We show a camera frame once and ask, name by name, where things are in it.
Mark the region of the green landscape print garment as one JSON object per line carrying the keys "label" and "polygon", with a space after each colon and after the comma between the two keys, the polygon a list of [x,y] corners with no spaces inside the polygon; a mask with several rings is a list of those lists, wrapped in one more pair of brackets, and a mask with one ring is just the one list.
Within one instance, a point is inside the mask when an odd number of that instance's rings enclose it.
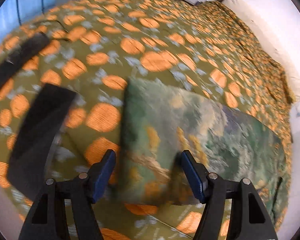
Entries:
{"label": "green landscape print garment", "polygon": [[277,222],[287,206],[279,137],[255,117],[187,90],[144,79],[125,89],[117,197],[132,204],[197,204],[179,154],[227,180],[249,178]]}

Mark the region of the black flat device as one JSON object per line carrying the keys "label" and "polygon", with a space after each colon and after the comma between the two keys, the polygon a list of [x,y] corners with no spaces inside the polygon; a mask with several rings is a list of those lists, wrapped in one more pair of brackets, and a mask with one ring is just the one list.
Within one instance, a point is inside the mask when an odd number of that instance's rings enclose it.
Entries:
{"label": "black flat device", "polygon": [[31,201],[44,183],[57,137],[76,97],[76,92],[48,83],[21,124],[8,162],[7,179]]}

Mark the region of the olive orange floral bedspread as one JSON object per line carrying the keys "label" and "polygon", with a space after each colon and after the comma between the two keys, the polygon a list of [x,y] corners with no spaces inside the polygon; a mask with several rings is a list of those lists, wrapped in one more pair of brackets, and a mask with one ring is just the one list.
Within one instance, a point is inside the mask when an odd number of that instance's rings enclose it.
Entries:
{"label": "olive orange floral bedspread", "polygon": [[93,207],[105,239],[191,239],[204,209],[199,202],[146,205],[117,197],[124,95],[130,79],[181,88],[255,117],[281,140],[289,193],[289,110],[294,95],[281,64],[222,3],[70,1],[7,34],[0,43],[0,63],[39,32],[50,44],[0,91],[0,186],[20,220],[32,201],[8,181],[8,159],[31,103],[48,83],[77,97],[47,175],[65,181],[86,172],[107,149],[116,152],[107,190]]}

